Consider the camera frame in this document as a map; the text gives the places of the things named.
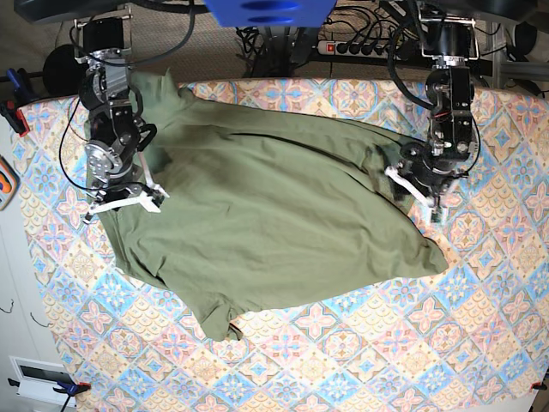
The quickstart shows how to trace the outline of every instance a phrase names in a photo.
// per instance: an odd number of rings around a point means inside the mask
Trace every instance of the power strip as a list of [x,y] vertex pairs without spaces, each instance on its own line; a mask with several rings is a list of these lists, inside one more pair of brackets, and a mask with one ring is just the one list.
[[381,46],[372,48],[360,43],[351,43],[346,41],[320,40],[317,44],[319,54],[325,56],[349,56],[352,58],[382,58],[387,59],[387,52]]

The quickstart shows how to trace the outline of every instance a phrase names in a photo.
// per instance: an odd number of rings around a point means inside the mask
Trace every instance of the black cable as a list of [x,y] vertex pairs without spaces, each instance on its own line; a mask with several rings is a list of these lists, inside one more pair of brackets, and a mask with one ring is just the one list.
[[55,42],[53,43],[53,50],[57,49],[57,44],[59,43],[59,35],[63,31],[63,26],[65,22],[61,21],[61,24],[59,25],[59,29],[57,30],[57,34],[55,36]]
[[475,27],[475,28],[479,30],[481,33],[484,33],[486,36],[495,36],[499,32],[499,29],[501,28],[501,23],[498,23],[498,26],[496,27],[496,30],[494,31],[494,33],[485,32],[484,30],[478,27]]
[[113,186],[110,186],[108,188],[97,189],[97,188],[93,188],[93,187],[84,187],[84,186],[78,185],[73,179],[71,179],[69,177],[69,175],[67,174],[67,171],[65,170],[65,167],[63,165],[63,160],[61,158],[61,152],[63,151],[63,143],[65,141],[65,136],[67,135],[67,131],[69,130],[70,124],[72,123],[72,119],[76,115],[76,111],[78,110],[79,105],[80,105],[80,99],[78,99],[78,102],[76,103],[76,106],[75,106],[75,110],[73,110],[72,114],[70,115],[69,122],[67,123],[67,127],[65,127],[63,135],[61,136],[61,142],[59,143],[59,166],[61,167],[61,171],[63,172],[65,178],[69,181],[69,183],[71,183],[74,187],[76,187],[80,190],[83,190],[83,191],[99,191],[99,190],[103,190],[103,191],[106,191],[106,192],[109,192],[109,191],[122,191],[124,189],[127,189],[128,186],[130,186],[130,185],[139,185],[139,186],[141,186],[141,188],[144,191],[148,191],[148,186],[143,184],[142,182],[127,182],[127,183],[121,183],[119,185],[113,185]]
[[206,6],[195,6],[194,4],[184,5],[184,4],[166,4],[166,3],[156,3],[151,0],[131,0],[133,4],[137,4],[145,9],[150,9],[154,11],[163,11],[165,13],[175,13],[180,15],[189,15],[192,11],[195,15],[203,15],[209,13],[209,9]]
[[408,7],[410,8],[410,14],[412,15],[412,18],[413,18],[413,24],[415,26],[415,30],[419,37],[419,42],[424,48],[426,48],[427,41],[425,39],[425,32],[421,27],[421,21],[419,21],[418,4],[415,2],[415,0],[407,0],[407,3],[408,3]]
[[348,21],[345,21],[345,20],[330,20],[330,21],[324,22],[324,24],[327,25],[327,26],[331,26],[332,24],[340,24],[340,23],[348,25],[354,31],[355,34],[357,34],[361,37],[365,37],[360,32],[360,30],[358,30],[355,26],[353,26],[353,24],[349,23]]
[[33,321],[36,322],[36,324],[42,326],[43,328],[49,328],[50,326],[53,326],[53,323],[52,323],[52,322],[48,322],[48,324],[41,324],[38,320],[36,320],[36,319],[34,318],[33,313],[32,313],[32,312],[30,312],[30,313],[31,313],[31,318],[33,319]]
[[[380,23],[386,22],[386,23],[389,23],[389,24],[393,25],[393,27],[399,27],[398,23],[396,23],[395,21],[388,20],[388,19],[381,19],[379,22],[380,22]],[[359,30],[359,34],[360,34],[362,37],[365,37],[365,36],[362,34],[362,32],[365,31],[367,28],[369,28],[369,26],[362,27],[362,28]],[[366,35],[366,38],[369,37],[370,33],[371,33],[371,30],[368,31],[368,34]],[[381,36],[382,36],[382,35],[383,35],[383,25],[380,26],[380,33],[379,33],[379,35],[378,35],[378,39],[381,39]],[[407,33],[403,33],[402,35],[403,35],[403,36],[406,36],[406,37],[408,37],[408,38],[410,37]],[[355,37],[353,37],[351,40],[349,40],[349,41],[347,42],[347,44],[350,45],[350,44],[354,43],[354,42],[357,40],[357,38],[358,38],[358,37],[355,35]]]
[[[70,116],[70,115],[69,115],[69,113],[70,113],[70,108],[71,108],[71,105],[72,105],[74,102],[75,102],[75,101],[72,100],[72,101],[69,103],[69,105],[67,106],[67,118],[69,118],[69,116]],[[74,129],[72,128],[72,125],[70,126],[70,131],[72,131],[73,135],[75,135],[76,137],[78,137],[78,138],[79,138],[80,140],[82,140],[83,142],[87,142],[87,139],[86,139],[86,138],[84,138],[84,137],[80,136],[78,133],[76,133],[76,130],[74,130]]]
[[5,309],[2,309],[1,307],[0,307],[0,311],[2,311],[4,313],[7,313],[7,314],[12,313],[14,311],[14,300],[13,299],[11,300],[11,307],[9,308],[9,312],[6,311]]
[[393,24],[394,27],[398,27],[398,25],[396,23],[394,23],[393,21],[391,20],[379,20],[379,21],[375,21],[374,24],[371,25],[370,27],[370,30],[368,30],[368,33],[366,34],[365,38],[360,42],[360,46],[364,45],[365,42],[370,39],[371,37],[371,32],[373,31],[374,27],[375,26],[379,26],[379,33],[377,34],[377,38],[376,38],[376,41],[374,41],[372,44],[376,44],[377,42],[381,41],[381,38],[383,36],[383,29],[385,27],[383,27],[383,23],[390,23],[390,24]]
[[370,18],[372,16],[374,17],[374,19],[379,20],[379,17],[377,17],[377,15],[373,11],[371,11],[370,9],[367,9],[366,7],[361,7],[361,6],[337,6],[337,7],[334,7],[334,11],[345,11],[345,10],[358,11],[359,13],[361,13],[362,15],[364,15],[366,17],[366,24],[368,24],[368,25],[371,24]]
[[237,36],[240,38],[243,44],[243,53],[244,54],[251,54],[254,52],[257,54],[257,48],[256,48],[256,42],[259,37],[259,30],[257,30],[255,27],[245,27],[244,29],[241,29],[240,27],[236,27]]
[[137,111],[134,113],[134,118],[140,118],[143,114],[143,96],[139,88],[135,87],[131,82],[128,83],[128,89],[136,96]]
[[332,75],[334,74],[334,62],[330,59],[329,61],[329,78],[332,78]]
[[65,175],[65,178],[78,189],[81,189],[83,191],[97,191],[97,189],[94,189],[93,187],[84,187],[78,185],[73,179],[69,177],[67,174],[67,171],[65,170],[65,167],[63,166],[63,160],[61,158],[61,152],[63,151],[63,143],[65,141],[65,136],[67,136],[67,131],[69,131],[70,124],[72,123],[72,119],[75,118],[76,111],[78,110],[78,106],[80,105],[80,99],[76,102],[75,110],[72,111],[72,114],[70,115],[69,122],[67,122],[67,126],[65,127],[65,130],[63,134],[61,135],[61,142],[59,143],[59,166],[61,167],[61,172]]
[[474,128],[477,132],[477,139],[479,141],[479,148],[477,150],[477,155],[476,157],[474,158],[474,162],[473,164],[469,167],[469,169],[467,169],[465,172],[463,173],[460,173],[460,177],[465,177],[469,174],[469,172],[471,172],[473,170],[473,167],[476,166],[477,162],[479,161],[479,158],[480,158],[480,150],[481,150],[481,147],[482,147],[482,143],[481,143],[481,140],[480,140],[480,130],[479,130],[479,126],[477,125],[477,121],[473,118],[473,123],[474,123]]
[[265,45],[263,44],[263,45],[261,46],[261,49],[259,49],[259,53],[256,54],[256,58],[254,58],[254,61],[253,61],[253,64],[252,64],[251,70],[250,70],[250,77],[253,77],[253,76],[254,76],[254,73],[255,73],[256,67],[257,67],[257,62],[258,62],[259,59],[261,58],[262,53],[263,53],[264,50],[265,50]]
[[128,63],[107,62],[107,61],[105,61],[101,58],[97,58],[97,57],[93,56],[92,54],[88,53],[87,51],[85,51],[75,40],[75,37],[74,37],[75,27],[74,26],[71,27],[70,30],[69,30],[69,38],[70,38],[70,43],[72,43],[72,45],[81,54],[87,56],[88,58],[91,58],[92,60],[95,60],[96,62],[100,62],[100,63],[105,64],[107,66],[130,67],[130,66],[139,66],[139,65],[142,65],[142,64],[153,64],[153,63],[159,62],[163,58],[167,58],[168,56],[170,56],[171,54],[173,54],[174,52],[179,50],[181,47],[183,47],[189,41],[190,36],[192,35],[192,32],[194,31],[194,29],[195,29],[195,13],[194,13],[193,8],[191,7],[190,13],[189,13],[189,28],[187,29],[186,35],[183,37],[183,39],[179,43],[177,43],[174,47],[172,47],[168,51],[165,51],[165,52],[163,52],[163,53],[161,53],[157,56],[153,56],[151,58],[145,58],[143,60],[137,60],[135,62],[128,62]]
[[61,407],[61,410],[59,412],[65,412],[65,410],[67,409],[67,405],[69,404],[70,398],[71,397],[67,396],[67,400],[65,401],[65,403],[63,404],[63,406]]
[[489,55],[491,55],[491,54],[493,54],[493,53],[500,52],[500,51],[502,51],[503,49],[506,49],[506,48],[507,48],[507,45],[502,45],[501,47],[498,47],[496,50],[487,51],[486,53],[481,53],[480,55],[481,55],[482,57],[484,57],[484,56],[489,56]]
[[391,80],[395,82],[395,85],[398,87],[398,89],[401,91],[404,96],[410,100],[412,103],[423,107],[426,110],[432,110],[435,106],[432,103],[428,103],[422,99],[420,99],[417,96],[414,96],[410,90],[406,87],[404,82],[401,80],[401,78],[396,73],[396,66],[395,66],[395,49],[396,49],[396,41],[401,36],[402,32],[408,27],[412,26],[413,21],[407,21],[403,25],[399,26],[395,32],[393,33],[393,36],[391,37],[391,41],[389,43],[389,49],[387,50],[387,69],[389,70],[389,75],[391,77]]

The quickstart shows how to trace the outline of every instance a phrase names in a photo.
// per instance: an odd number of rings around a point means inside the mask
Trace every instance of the floral tile pattern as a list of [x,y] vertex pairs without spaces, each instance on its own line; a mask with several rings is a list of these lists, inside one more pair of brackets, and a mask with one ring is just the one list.
[[[190,85],[199,97],[351,118],[422,137],[423,109],[392,82],[247,80]],[[423,88],[413,85],[416,94]],[[549,105],[479,90],[485,144],[477,167],[429,227],[449,261],[441,275],[397,278],[286,310],[246,313],[240,342],[211,342],[173,293],[115,270],[99,220],[58,168],[74,100],[23,108],[12,135],[21,212],[37,284],[62,362],[92,390],[83,411],[440,412],[522,397],[549,367]],[[79,109],[63,147],[83,183]]]

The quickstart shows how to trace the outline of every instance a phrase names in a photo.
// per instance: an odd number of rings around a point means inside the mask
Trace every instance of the floor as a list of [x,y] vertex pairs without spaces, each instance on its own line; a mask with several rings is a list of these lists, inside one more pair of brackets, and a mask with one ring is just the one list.
[[[134,20],[132,36],[134,58],[144,58],[167,50],[176,44],[187,28],[187,17],[157,13],[137,6],[133,7]],[[40,71],[48,54],[57,44],[69,43],[66,22],[31,25],[13,11],[12,0],[0,2],[0,74],[6,69],[23,67],[27,71]],[[349,33],[349,28],[334,27],[337,32]],[[168,68],[180,82],[193,82],[213,79],[240,78],[244,73],[244,63],[236,58],[239,52],[237,36],[233,28],[219,27],[211,15],[196,17],[196,28],[189,43],[166,60],[143,66],[144,70],[164,72]],[[311,63],[299,71],[303,77],[332,77],[360,79],[388,79],[384,67],[365,68],[356,64]],[[403,70],[403,77],[410,81],[424,81],[423,70]],[[9,87],[0,83],[0,98],[9,97]]]

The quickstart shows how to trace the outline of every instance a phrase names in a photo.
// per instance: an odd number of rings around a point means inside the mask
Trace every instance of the blue object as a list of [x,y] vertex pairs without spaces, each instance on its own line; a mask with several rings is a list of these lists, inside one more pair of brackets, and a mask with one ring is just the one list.
[[[20,69],[20,71],[26,76],[25,70]],[[27,86],[19,72],[14,69],[8,69],[6,76],[14,84],[14,96],[21,105],[26,105],[39,99],[36,93]]]
[[57,382],[57,384],[61,386],[64,389],[64,392],[70,397],[73,397],[74,395],[76,395],[80,387],[77,384],[64,384],[63,382]]
[[335,0],[206,0],[223,27],[320,27]]

